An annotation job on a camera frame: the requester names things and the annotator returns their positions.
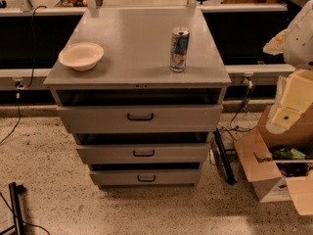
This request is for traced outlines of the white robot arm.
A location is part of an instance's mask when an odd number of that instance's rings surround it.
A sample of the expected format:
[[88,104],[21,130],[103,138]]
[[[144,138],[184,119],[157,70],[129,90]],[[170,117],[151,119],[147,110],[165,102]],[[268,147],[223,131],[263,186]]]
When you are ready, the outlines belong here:
[[266,128],[281,134],[289,130],[313,103],[313,0],[309,0],[290,22],[263,47],[267,54],[282,54],[294,67],[288,77],[277,82],[275,103]]

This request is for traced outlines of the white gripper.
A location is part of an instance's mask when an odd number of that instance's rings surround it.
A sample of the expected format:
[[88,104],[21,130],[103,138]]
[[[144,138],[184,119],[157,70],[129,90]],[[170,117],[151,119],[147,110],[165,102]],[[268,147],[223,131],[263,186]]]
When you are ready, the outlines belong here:
[[[263,47],[269,55],[284,54],[287,31],[284,29]],[[282,78],[283,90],[279,108],[271,108],[266,121],[266,129],[273,134],[288,131],[313,103],[313,71],[298,70]]]

